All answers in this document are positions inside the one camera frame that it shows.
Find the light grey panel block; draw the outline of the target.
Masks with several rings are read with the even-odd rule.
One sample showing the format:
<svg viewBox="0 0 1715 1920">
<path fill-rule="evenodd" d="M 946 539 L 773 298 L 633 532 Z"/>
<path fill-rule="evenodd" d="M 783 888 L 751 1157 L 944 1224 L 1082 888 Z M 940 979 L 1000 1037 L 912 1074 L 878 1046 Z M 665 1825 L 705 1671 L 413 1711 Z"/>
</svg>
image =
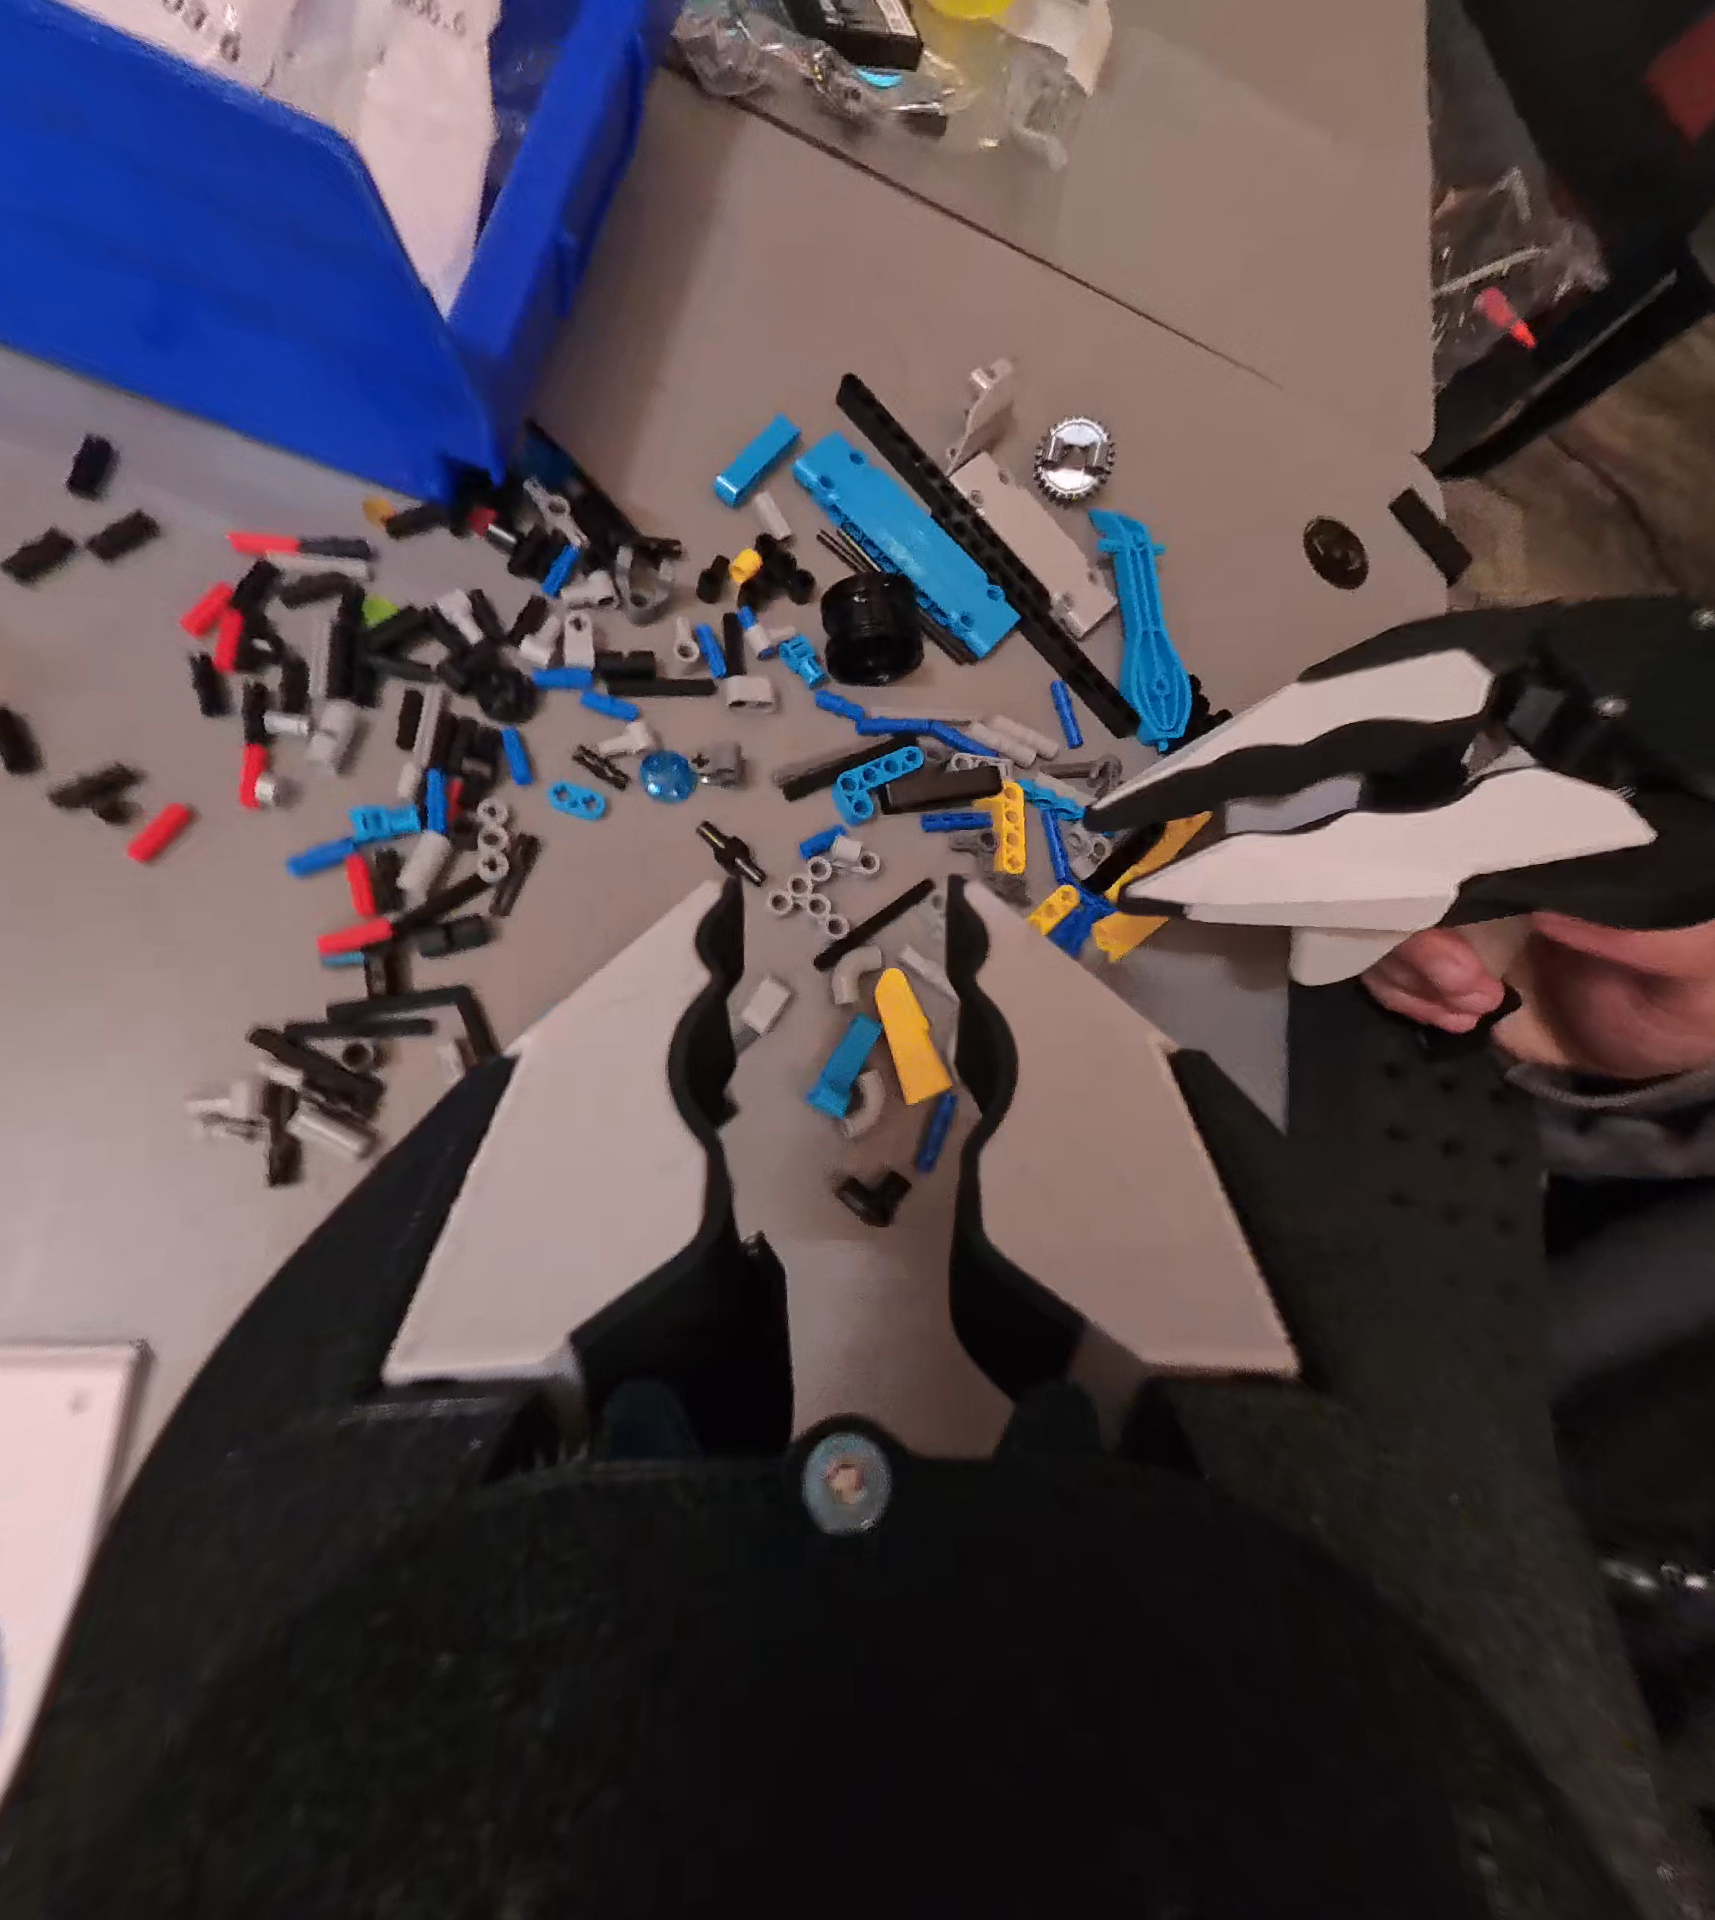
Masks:
<svg viewBox="0 0 1715 1920">
<path fill-rule="evenodd" d="M 1118 599 L 1110 576 L 1064 529 L 1062 519 L 988 450 L 964 462 L 950 478 L 1044 587 L 1062 631 L 1080 643 L 1094 635 L 1116 611 Z"/>
</svg>

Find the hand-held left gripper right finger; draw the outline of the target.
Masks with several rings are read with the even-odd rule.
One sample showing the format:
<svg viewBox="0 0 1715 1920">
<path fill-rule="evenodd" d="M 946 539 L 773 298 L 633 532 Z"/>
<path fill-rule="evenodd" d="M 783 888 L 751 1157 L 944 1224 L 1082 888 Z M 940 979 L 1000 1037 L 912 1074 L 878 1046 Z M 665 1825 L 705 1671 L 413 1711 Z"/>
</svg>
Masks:
<svg viewBox="0 0 1715 1920">
<path fill-rule="evenodd" d="M 948 1280 L 966 1356 L 1010 1402 L 1082 1385 L 1110 1428 L 1152 1379 L 1300 1384 L 1184 1050 L 984 881 L 950 880 L 944 922 L 974 1108 Z"/>
</svg>

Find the black wheel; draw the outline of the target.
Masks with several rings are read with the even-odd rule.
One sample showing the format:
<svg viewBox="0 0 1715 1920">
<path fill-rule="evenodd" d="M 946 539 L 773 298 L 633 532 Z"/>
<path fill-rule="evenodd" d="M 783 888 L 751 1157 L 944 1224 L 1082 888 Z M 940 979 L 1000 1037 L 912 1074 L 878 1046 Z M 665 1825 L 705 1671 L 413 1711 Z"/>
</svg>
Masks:
<svg viewBox="0 0 1715 1920">
<path fill-rule="evenodd" d="M 888 570 L 850 573 L 822 591 L 824 666 L 850 687 L 888 687 L 924 660 L 922 610 L 914 584 Z"/>
</svg>

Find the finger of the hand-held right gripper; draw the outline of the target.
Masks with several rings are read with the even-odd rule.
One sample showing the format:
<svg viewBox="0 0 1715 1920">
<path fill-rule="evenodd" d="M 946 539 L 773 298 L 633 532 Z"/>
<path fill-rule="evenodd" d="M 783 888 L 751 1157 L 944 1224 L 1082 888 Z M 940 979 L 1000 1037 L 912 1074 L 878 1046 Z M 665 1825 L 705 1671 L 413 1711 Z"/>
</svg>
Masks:
<svg viewBox="0 0 1715 1920">
<path fill-rule="evenodd" d="M 1300 679 L 1160 758 L 1094 805 L 1090 820 L 1120 833 L 1392 771 L 1476 732 L 1492 692 L 1494 670 L 1458 648 Z"/>
<path fill-rule="evenodd" d="M 1514 766 L 1440 808 L 1234 833 L 1128 881 L 1120 904 L 1234 926 L 1436 926 L 1470 880 L 1654 839 L 1620 791 Z"/>
</svg>

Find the black tape strip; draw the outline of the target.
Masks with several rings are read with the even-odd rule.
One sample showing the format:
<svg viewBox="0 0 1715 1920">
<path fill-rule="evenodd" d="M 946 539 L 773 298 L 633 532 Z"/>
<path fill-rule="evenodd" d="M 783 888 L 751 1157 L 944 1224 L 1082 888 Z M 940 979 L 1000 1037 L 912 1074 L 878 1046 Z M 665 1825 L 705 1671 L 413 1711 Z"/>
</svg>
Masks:
<svg viewBox="0 0 1715 1920">
<path fill-rule="evenodd" d="M 1446 587 L 1454 587 L 1474 564 L 1470 546 L 1452 532 L 1438 509 L 1416 487 L 1404 487 L 1388 506 L 1398 528 L 1436 567 Z"/>
</svg>

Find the small clear parts bag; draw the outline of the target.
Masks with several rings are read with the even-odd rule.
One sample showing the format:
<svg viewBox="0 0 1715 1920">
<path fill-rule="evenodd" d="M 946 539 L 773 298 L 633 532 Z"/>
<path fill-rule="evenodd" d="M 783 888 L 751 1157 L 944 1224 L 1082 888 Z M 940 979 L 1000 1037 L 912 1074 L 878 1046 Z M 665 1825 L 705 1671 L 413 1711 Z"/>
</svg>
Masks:
<svg viewBox="0 0 1715 1920">
<path fill-rule="evenodd" d="M 1112 36 L 1106 2 L 1014 2 L 980 24 L 928 2 L 693 2 L 673 58 L 721 99 L 806 106 L 866 135 L 958 135 L 1058 173 Z"/>
</svg>

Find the pile of small building parts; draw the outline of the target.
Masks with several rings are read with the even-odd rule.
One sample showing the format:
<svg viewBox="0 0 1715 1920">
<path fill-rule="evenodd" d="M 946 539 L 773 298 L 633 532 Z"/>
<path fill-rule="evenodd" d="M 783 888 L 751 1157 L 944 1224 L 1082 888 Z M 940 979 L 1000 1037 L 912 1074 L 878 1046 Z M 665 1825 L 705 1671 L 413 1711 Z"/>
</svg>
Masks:
<svg viewBox="0 0 1715 1920">
<path fill-rule="evenodd" d="M 697 579 L 697 608 L 677 606 L 683 546 L 643 533 L 569 454 L 537 440 L 535 464 L 503 492 L 477 487 L 455 501 L 451 526 L 509 555 L 533 585 L 505 621 L 483 587 L 397 603 L 371 591 L 379 550 L 367 539 L 313 539 L 235 532 L 251 559 L 193 608 L 185 631 L 199 710 L 243 727 L 243 803 L 271 814 L 287 795 L 283 741 L 341 773 L 369 763 L 367 732 L 399 687 L 397 795 L 349 808 L 345 827 L 289 857 L 297 880 L 343 873 L 351 926 L 321 936 L 323 967 L 361 978 L 367 993 L 321 1019 L 257 1026 L 251 1074 L 217 1098 L 191 1102 L 205 1139 L 243 1139 L 261 1152 L 267 1182 L 303 1177 L 307 1149 L 353 1162 L 379 1144 L 389 1050 L 437 1037 L 439 1019 L 457 1075 L 497 1054 L 487 1012 L 465 979 L 415 979 L 449 955 L 487 950 L 531 883 L 543 841 L 521 811 L 549 805 L 561 820 L 601 822 L 611 795 L 637 790 L 683 805 L 739 791 L 751 771 L 737 735 L 695 752 L 663 738 L 655 706 L 691 701 L 713 723 L 779 713 L 771 670 L 781 666 L 814 708 L 852 727 L 828 756 L 771 771 L 789 803 L 826 803 L 836 817 L 804 836 L 794 872 L 781 878 L 743 836 L 691 822 L 727 875 L 771 898 L 771 912 L 814 931 L 816 966 L 834 1001 L 854 1010 L 852 1036 L 822 1070 L 812 1106 L 858 1137 L 886 1098 L 870 1055 L 888 1044 L 908 1102 L 936 1102 L 918 1146 L 918 1170 L 942 1155 L 958 1095 L 936 1039 L 914 1026 L 910 971 L 936 991 L 946 973 L 928 957 L 886 964 L 878 937 L 934 899 L 922 875 L 902 898 L 852 923 L 834 891 L 882 872 L 876 827 L 918 820 L 1018 907 L 1030 902 L 1028 816 L 1050 859 L 1054 890 L 1032 923 L 1070 954 L 1096 940 L 1120 957 L 1158 917 L 1120 907 L 1136 878 L 1170 865 L 1210 817 L 1104 833 L 1090 814 L 1114 780 L 1114 760 L 1068 763 L 1082 749 L 1076 693 L 1050 683 L 1062 735 L 1014 717 L 864 706 L 824 666 L 822 591 L 856 572 L 884 570 L 848 539 L 792 478 L 791 454 L 745 506 L 761 532 L 723 552 Z"/>
</svg>

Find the person's right hand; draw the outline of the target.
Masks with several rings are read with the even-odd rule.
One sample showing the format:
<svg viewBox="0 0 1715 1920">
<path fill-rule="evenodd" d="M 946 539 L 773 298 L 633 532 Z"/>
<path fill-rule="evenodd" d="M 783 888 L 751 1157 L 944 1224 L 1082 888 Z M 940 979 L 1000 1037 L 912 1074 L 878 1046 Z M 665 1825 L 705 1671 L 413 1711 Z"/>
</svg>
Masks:
<svg viewBox="0 0 1715 1920">
<path fill-rule="evenodd" d="M 1540 913 L 1510 973 L 1462 930 L 1436 926 L 1362 984 L 1398 1017 L 1448 1036 L 1486 1028 L 1512 1059 L 1538 1067 L 1638 1086 L 1715 1066 L 1715 917 L 1628 931 Z"/>
</svg>

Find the clear plastic bag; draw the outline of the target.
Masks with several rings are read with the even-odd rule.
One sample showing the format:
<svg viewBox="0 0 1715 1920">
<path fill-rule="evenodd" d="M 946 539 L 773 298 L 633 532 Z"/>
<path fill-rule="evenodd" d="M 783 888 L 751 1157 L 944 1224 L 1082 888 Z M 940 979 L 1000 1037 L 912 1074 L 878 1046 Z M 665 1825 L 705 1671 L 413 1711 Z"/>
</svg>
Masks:
<svg viewBox="0 0 1715 1920">
<path fill-rule="evenodd" d="M 457 304 L 487 201 L 501 2 L 79 2 L 127 36 L 341 131 L 439 307 Z"/>
</svg>

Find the light blue blade piece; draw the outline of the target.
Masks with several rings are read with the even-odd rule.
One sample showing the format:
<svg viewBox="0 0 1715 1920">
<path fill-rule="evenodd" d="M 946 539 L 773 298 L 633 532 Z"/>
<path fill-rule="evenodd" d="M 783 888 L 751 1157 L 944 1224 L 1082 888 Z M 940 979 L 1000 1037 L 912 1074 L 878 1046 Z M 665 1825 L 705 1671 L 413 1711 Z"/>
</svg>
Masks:
<svg viewBox="0 0 1715 1920">
<path fill-rule="evenodd" d="M 1100 555 L 1110 561 L 1124 648 L 1118 685 L 1138 713 L 1136 738 L 1170 754 L 1202 710 L 1198 683 L 1166 623 L 1160 585 L 1164 544 L 1150 528 L 1110 507 L 1090 509 Z"/>
</svg>

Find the blue bin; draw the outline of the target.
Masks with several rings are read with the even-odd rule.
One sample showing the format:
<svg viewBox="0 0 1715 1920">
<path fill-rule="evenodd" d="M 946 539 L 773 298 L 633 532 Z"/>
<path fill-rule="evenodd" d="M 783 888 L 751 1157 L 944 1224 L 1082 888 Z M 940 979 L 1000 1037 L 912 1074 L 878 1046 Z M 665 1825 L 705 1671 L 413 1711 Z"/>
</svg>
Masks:
<svg viewBox="0 0 1715 1920">
<path fill-rule="evenodd" d="M 549 59 L 451 312 L 341 131 L 0 2 L 0 345 L 415 498 L 519 457 L 679 3 L 513 3 Z"/>
</svg>

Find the clear bag of parts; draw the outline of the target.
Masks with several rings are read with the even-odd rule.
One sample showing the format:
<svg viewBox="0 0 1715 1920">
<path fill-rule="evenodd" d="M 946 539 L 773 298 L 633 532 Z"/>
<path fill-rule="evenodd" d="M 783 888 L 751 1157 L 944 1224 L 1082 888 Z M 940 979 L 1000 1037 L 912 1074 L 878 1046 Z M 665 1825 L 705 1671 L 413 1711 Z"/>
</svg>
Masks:
<svg viewBox="0 0 1715 1920">
<path fill-rule="evenodd" d="M 1534 161 L 1438 185 L 1430 245 L 1438 396 L 1496 353 L 1532 357 L 1610 281 L 1596 233 Z"/>
</svg>

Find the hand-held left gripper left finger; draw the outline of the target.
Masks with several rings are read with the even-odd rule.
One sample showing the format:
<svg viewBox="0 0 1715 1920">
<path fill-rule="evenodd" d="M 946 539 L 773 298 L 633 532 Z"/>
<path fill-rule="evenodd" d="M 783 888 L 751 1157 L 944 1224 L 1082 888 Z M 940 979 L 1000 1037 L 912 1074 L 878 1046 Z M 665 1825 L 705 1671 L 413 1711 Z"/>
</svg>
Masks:
<svg viewBox="0 0 1715 1920">
<path fill-rule="evenodd" d="M 695 1407 L 751 1336 L 723 1124 L 745 888 L 715 875 L 539 1016 L 385 1362 L 391 1388 L 543 1379 L 601 1403 L 677 1379 Z"/>
</svg>

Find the long light blue beam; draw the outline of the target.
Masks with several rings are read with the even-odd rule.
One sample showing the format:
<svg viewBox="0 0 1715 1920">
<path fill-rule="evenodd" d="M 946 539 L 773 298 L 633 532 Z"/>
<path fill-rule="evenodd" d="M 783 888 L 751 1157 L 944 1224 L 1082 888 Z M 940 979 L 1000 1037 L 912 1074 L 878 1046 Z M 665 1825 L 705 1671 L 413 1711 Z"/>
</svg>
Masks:
<svg viewBox="0 0 1715 1920">
<path fill-rule="evenodd" d="M 755 434 L 733 459 L 715 475 L 717 498 L 733 509 L 749 504 L 755 492 L 773 478 L 775 470 L 792 454 L 802 429 L 789 413 L 777 413 Z"/>
</svg>

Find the silver gear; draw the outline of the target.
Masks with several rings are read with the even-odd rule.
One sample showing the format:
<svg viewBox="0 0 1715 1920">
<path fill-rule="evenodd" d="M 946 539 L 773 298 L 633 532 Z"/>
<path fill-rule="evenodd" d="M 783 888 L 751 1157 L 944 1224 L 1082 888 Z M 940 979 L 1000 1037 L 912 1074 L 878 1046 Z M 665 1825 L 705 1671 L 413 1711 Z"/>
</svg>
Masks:
<svg viewBox="0 0 1715 1920">
<path fill-rule="evenodd" d="M 1050 501 L 1078 507 L 1098 495 L 1114 470 L 1116 443 L 1110 428 L 1090 416 L 1056 422 L 1034 452 L 1034 479 Z"/>
</svg>

